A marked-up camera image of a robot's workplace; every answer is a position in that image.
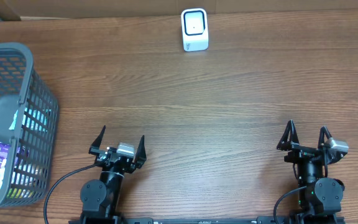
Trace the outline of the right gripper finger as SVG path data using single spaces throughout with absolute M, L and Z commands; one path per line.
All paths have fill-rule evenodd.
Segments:
M 293 120 L 289 120 L 284 133 L 277 144 L 277 149 L 281 151 L 291 151 L 295 146 L 299 146 L 300 142 L 296 133 L 296 127 Z
M 325 143 L 325 139 L 330 139 L 331 137 L 332 137 L 332 135 L 329 132 L 327 126 L 322 126 L 319 131 L 318 148 L 322 148 L 322 146 Z

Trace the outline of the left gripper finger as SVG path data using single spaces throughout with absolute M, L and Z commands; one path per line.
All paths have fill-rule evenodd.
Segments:
M 100 145 L 103 140 L 104 132 L 105 132 L 106 126 L 103 126 L 101 132 L 99 133 L 98 137 L 93 141 L 91 144 L 91 148 L 99 149 Z
M 145 151 L 145 136 L 143 135 L 140 139 L 139 146 L 134 159 L 136 169 L 140 169 L 146 162 L 147 155 Z

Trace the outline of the teal wet wipes pack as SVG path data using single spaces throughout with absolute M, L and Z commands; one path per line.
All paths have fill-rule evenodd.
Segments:
M 51 115 L 51 112 L 50 109 L 39 111 L 25 108 L 22 125 L 32 131 L 48 132 L 48 117 Z

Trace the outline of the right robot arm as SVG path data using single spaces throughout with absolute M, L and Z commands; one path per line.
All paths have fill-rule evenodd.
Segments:
M 318 146 L 302 146 L 293 120 L 289 120 L 277 149 L 287 151 L 284 161 L 293 164 L 298 187 L 283 194 L 273 207 L 275 223 L 344 223 L 338 218 L 345 185 L 328 177 L 328 165 L 339 162 L 349 151 L 346 141 L 335 139 L 326 126 L 319 131 Z M 280 218 L 277 208 L 289 195 L 298 194 L 298 210 Z

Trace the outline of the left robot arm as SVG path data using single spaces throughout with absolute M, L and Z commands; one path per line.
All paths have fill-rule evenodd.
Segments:
M 147 160 L 145 137 L 141 137 L 138 148 L 119 143 L 117 147 L 108 147 L 104 151 L 100 146 L 105 129 L 89 147 L 89 153 L 96 156 L 94 166 L 101 168 L 100 176 L 82 186 L 82 213 L 79 219 L 70 220 L 69 224 L 127 223 L 124 215 L 117 211 L 119 194 L 125 174 L 140 169 Z

